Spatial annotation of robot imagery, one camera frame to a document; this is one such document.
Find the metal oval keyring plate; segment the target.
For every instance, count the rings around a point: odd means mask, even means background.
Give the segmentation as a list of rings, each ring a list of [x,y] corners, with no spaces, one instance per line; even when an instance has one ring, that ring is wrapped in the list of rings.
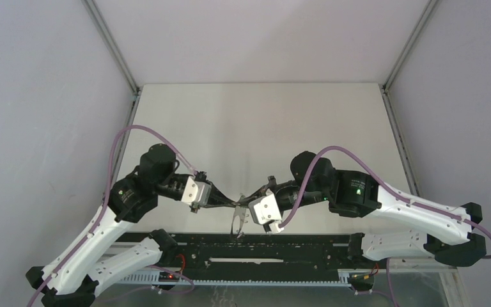
[[[249,207],[246,203],[246,198],[244,194],[241,194],[239,200],[233,203],[234,211],[230,230],[230,237],[233,240],[237,240],[244,235],[243,227],[247,223],[249,216]]]

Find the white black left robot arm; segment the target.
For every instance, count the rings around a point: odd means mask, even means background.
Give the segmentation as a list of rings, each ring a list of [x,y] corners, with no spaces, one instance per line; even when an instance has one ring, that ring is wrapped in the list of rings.
[[[176,173],[180,162],[170,146],[153,145],[139,164],[111,188],[96,215],[81,234],[50,264],[32,267],[29,284],[43,294],[44,306],[90,306],[110,285],[138,269],[159,264],[169,266],[178,254],[178,244],[163,229],[150,232],[140,243],[107,260],[101,256],[143,216],[157,207],[159,197],[200,208],[233,207],[207,179]]]

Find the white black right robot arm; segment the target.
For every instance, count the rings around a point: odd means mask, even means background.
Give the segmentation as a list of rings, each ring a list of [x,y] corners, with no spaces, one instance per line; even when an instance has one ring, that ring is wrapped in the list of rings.
[[[395,189],[368,168],[336,169],[323,153],[300,153],[290,170],[291,181],[270,181],[237,202],[269,234],[282,232],[299,208],[326,202],[329,211],[341,217],[380,217],[407,227],[397,233],[351,234],[346,258],[354,267],[402,257],[428,257],[444,265],[469,267],[487,255],[477,203],[451,207],[428,201]]]

